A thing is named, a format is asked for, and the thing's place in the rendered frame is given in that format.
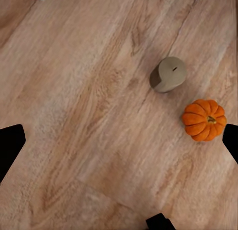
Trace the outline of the pumpkin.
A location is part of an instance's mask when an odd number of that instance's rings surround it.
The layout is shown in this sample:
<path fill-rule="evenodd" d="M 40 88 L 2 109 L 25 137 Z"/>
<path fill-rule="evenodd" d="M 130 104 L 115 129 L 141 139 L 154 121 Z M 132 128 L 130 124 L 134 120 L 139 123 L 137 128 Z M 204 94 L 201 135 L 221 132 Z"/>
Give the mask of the pumpkin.
<path fill-rule="evenodd" d="M 196 141 L 209 141 L 221 135 L 227 122 L 225 110 L 215 101 L 196 100 L 186 106 L 182 123 Z"/>

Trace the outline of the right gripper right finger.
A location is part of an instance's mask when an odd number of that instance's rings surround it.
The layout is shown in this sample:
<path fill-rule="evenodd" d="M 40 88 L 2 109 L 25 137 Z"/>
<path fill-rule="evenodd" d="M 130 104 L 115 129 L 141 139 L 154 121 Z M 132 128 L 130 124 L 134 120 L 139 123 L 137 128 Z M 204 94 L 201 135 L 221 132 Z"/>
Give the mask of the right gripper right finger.
<path fill-rule="evenodd" d="M 238 163 L 238 126 L 227 124 L 222 142 L 225 144 L 235 161 Z"/>

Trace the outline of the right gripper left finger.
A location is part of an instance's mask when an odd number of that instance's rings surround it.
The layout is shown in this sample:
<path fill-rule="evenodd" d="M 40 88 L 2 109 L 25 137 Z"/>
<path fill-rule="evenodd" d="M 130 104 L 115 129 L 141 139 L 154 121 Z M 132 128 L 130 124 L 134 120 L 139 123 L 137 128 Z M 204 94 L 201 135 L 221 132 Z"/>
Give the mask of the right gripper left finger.
<path fill-rule="evenodd" d="M 21 124 L 0 129 L 0 182 L 26 142 Z"/>

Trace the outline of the pillar candle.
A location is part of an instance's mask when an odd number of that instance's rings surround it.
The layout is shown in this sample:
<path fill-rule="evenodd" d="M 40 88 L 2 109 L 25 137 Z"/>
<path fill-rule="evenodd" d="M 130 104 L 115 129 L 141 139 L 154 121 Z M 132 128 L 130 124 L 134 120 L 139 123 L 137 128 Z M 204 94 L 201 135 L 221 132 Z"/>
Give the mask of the pillar candle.
<path fill-rule="evenodd" d="M 166 93 L 181 85 L 187 76 L 184 62 L 177 57 L 167 57 L 160 61 L 150 74 L 150 85 L 160 93 Z"/>

